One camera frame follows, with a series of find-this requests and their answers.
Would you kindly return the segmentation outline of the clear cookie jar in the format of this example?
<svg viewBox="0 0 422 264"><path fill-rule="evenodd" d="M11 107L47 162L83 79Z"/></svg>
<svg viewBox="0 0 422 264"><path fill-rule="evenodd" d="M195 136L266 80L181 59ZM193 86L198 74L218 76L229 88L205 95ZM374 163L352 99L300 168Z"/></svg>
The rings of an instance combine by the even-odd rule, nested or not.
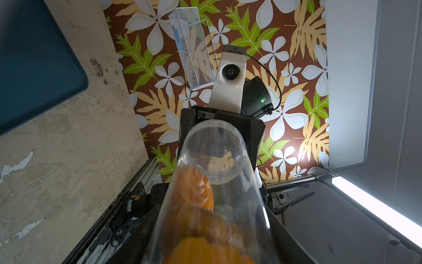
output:
<svg viewBox="0 0 422 264"><path fill-rule="evenodd" d="M188 133L144 264L278 264L240 132L220 120Z"/></svg>

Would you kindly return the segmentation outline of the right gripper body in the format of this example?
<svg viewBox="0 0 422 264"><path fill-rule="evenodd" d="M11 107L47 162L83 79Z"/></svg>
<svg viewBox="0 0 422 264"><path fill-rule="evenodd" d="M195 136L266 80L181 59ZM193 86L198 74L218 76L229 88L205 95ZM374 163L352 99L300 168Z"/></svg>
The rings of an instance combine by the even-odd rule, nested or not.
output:
<svg viewBox="0 0 422 264"><path fill-rule="evenodd" d="M227 172L245 156L256 168L265 131L263 121L215 108L193 106L181 111L177 165L206 172Z"/></svg>

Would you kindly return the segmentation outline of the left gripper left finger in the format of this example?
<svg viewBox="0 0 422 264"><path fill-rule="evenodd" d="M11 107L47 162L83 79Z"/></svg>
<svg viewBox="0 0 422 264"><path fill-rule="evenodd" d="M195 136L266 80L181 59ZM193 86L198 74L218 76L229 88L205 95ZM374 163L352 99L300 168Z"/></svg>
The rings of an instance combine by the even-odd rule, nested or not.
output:
<svg viewBox="0 0 422 264"><path fill-rule="evenodd" d="M106 261L107 264L140 264L148 248L162 203L156 204L143 218L122 247Z"/></svg>

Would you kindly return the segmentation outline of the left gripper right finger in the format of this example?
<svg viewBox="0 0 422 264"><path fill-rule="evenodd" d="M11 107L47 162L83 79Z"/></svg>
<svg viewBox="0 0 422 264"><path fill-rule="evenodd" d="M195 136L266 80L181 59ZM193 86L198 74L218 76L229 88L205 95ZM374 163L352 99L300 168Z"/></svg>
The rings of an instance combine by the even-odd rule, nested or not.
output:
<svg viewBox="0 0 422 264"><path fill-rule="evenodd" d="M271 236L274 240L275 251L281 264L317 264L304 247L276 218L268 206L265 206L270 224Z"/></svg>

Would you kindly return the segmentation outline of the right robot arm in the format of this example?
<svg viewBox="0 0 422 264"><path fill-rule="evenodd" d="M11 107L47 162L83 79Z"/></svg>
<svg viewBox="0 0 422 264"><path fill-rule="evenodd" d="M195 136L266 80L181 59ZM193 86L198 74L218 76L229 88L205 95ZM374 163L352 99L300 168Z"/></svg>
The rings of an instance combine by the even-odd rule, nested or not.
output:
<svg viewBox="0 0 422 264"><path fill-rule="evenodd" d="M258 150L265 124L261 117L275 110L271 95L260 77L246 80L245 48L224 46L207 106L192 106L181 111L179 145L188 132L207 120L233 125L242 135L252 167L256 168Z"/></svg>

